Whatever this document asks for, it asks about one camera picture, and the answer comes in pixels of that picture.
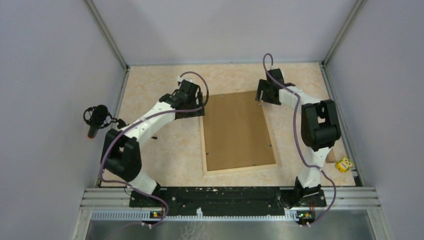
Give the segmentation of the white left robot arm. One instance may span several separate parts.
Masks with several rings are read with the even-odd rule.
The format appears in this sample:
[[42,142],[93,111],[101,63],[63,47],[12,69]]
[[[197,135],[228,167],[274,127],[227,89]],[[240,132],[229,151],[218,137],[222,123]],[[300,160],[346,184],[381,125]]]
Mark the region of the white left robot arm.
[[101,167],[121,179],[121,183],[142,192],[141,200],[149,207],[160,202],[160,185],[142,169],[143,145],[164,126],[178,119],[205,115],[201,87],[183,79],[173,93],[158,102],[135,122],[107,132]]

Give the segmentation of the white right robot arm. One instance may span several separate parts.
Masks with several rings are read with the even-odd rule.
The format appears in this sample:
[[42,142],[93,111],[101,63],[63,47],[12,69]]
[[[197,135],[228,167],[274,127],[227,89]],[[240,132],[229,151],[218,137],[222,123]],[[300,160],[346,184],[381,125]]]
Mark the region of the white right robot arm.
[[319,100],[292,83],[285,83],[282,71],[266,70],[266,79],[258,82],[256,101],[273,105],[285,104],[293,108],[293,116],[300,115],[300,135],[295,135],[296,147],[300,140],[307,147],[300,153],[304,165],[295,179],[293,200],[307,206],[321,189],[322,168],[336,141],[341,137],[336,104],[333,100]]

